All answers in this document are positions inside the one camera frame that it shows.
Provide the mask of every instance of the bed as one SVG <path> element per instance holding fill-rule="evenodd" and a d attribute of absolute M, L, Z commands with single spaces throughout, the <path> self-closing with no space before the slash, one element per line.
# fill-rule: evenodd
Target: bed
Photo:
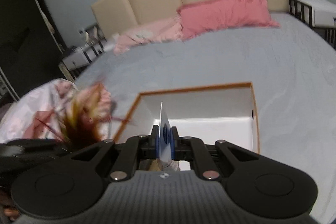
<path fill-rule="evenodd" d="M 172 16 L 200 0 L 99 0 L 92 9 L 106 37 Z M 125 116 L 147 90 L 251 81 L 258 108 L 261 154 L 310 174 L 319 188 L 312 216 L 336 217 L 336 52 L 289 15 L 288 0 L 268 0 L 281 28 L 228 29 L 186 42 L 147 44 L 115 56 L 107 52 L 78 78 L 99 75 Z M 112 133 L 119 124 L 114 123 Z M 125 141 L 122 136 L 119 142 Z"/>

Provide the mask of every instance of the gray bed sheet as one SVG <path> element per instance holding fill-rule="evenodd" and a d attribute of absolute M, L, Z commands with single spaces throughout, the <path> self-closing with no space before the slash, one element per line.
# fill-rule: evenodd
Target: gray bed sheet
<path fill-rule="evenodd" d="M 120 56 L 107 52 L 76 84 L 105 76 L 118 99 L 116 114 L 124 116 L 141 91 L 253 82 L 261 154 L 315 179 L 312 216 L 329 223 L 336 217 L 336 52 L 294 17 L 272 17 L 281 28 L 229 29 Z"/>

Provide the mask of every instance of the pink pillow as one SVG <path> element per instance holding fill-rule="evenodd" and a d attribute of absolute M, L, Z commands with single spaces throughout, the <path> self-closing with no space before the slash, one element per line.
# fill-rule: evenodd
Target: pink pillow
<path fill-rule="evenodd" d="M 118 38 L 113 52 L 117 55 L 128 51 L 132 46 L 178 39 L 182 39 L 182 27 L 180 16 L 176 15 L 126 31 Z"/>
<path fill-rule="evenodd" d="M 267 0 L 207 0 L 183 5 L 177 12 L 183 39 L 227 28 L 280 26 L 272 20 Z"/>

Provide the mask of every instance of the dark circle on card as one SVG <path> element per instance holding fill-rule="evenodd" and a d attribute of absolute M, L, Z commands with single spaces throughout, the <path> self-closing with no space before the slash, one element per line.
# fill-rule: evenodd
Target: dark circle on card
<path fill-rule="evenodd" d="M 166 124 L 163 126 L 163 140 L 165 141 L 165 144 L 167 144 L 167 141 L 168 141 L 168 127 L 167 127 Z"/>

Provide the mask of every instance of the white card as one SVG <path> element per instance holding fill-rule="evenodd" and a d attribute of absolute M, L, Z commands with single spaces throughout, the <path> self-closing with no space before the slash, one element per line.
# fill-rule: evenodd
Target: white card
<path fill-rule="evenodd" d="M 163 109 L 163 102 L 161 102 L 160 124 L 159 124 L 159 159 L 164 163 L 171 161 L 170 148 L 170 124 L 166 112 Z"/>

